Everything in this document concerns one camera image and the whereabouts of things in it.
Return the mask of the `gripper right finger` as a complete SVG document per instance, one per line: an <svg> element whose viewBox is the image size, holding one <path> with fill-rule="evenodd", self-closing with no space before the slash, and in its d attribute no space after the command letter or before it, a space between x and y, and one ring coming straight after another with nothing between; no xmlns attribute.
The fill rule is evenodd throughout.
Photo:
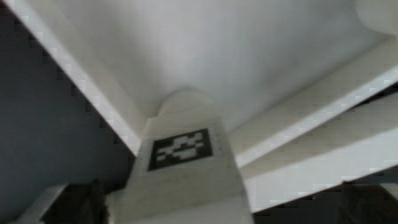
<svg viewBox="0 0 398 224"><path fill-rule="evenodd" d="M343 184L336 224L398 224L398 183Z"/></svg>

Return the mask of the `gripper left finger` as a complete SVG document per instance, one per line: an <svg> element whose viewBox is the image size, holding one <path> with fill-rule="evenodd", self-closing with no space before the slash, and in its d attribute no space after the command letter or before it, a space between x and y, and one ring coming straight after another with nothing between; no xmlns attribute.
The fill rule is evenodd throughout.
<svg viewBox="0 0 398 224"><path fill-rule="evenodd" d="M41 193L16 224L109 224L101 182L62 184Z"/></svg>

